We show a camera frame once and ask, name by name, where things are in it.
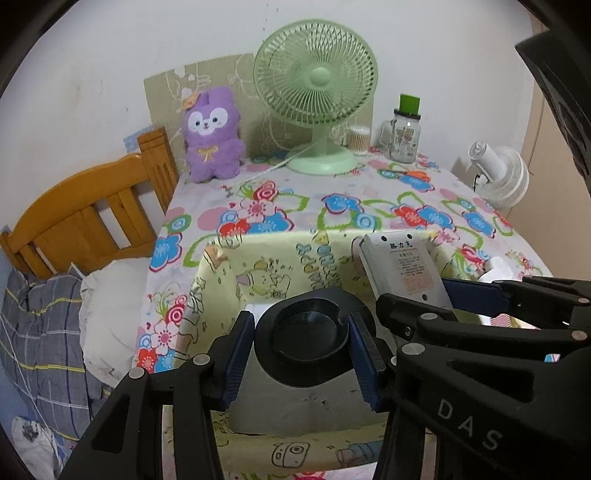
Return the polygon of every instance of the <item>glass jar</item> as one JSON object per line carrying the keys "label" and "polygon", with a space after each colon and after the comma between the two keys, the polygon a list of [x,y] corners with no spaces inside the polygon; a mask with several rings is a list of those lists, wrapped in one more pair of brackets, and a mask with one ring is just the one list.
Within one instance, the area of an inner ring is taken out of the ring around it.
{"label": "glass jar", "polygon": [[[390,122],[388,141],[384,142],[390,160],[399,163],[412,163],[415,161],[418,151],[418,138],[421,134],[420,120],[420,115],[394,110],[394,118]],[[382,126],[380,139],[384,137],[385,125]]]}

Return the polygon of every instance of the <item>plush toy face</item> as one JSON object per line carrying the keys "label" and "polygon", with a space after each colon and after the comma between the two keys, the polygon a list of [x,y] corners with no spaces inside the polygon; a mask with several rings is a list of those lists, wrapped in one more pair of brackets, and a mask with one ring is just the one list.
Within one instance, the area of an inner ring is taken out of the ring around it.
{"label": "plush toy face", "polygon": [[240,113],[232,91],[217,87],[202,92],[183,120],[183,135],[189,145],[213,145],[236,138]]}

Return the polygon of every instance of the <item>fan stand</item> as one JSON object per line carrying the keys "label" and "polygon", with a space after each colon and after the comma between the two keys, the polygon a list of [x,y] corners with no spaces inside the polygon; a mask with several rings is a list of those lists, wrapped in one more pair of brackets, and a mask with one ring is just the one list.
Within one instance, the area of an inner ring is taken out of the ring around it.
{"label": "fan stand", "polygon": [[312,131],[312,142],[299,145],[286,156],[290,170],[306,175],[338,175],[353,170],[358,160],[348,148],[328,140],[329,127],[317,127]]}

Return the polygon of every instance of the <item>white pillow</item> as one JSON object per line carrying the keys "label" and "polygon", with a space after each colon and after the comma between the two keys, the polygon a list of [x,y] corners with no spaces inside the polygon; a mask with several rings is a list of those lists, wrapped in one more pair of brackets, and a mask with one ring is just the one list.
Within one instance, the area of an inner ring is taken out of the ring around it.
{"label": "white pillow", "polygon": [[86,369],[116,387],[132,367],[149,258],[114,260],[82,281],[80,346]]}

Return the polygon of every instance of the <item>green desk fan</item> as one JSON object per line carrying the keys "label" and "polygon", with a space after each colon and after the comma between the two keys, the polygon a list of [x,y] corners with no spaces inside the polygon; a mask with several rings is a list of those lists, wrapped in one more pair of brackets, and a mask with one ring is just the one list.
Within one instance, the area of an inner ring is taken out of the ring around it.
{"label": "green desk fan", "polygon": [[287,154],[290,169],[334,175],[357,166],[353,153],[329,141],[330,129],[361,110],[378,83],[375,56],[357,33],[326,20],[286,25],[256,54],[254,81],[279,118],[313,129],[311,144]]}

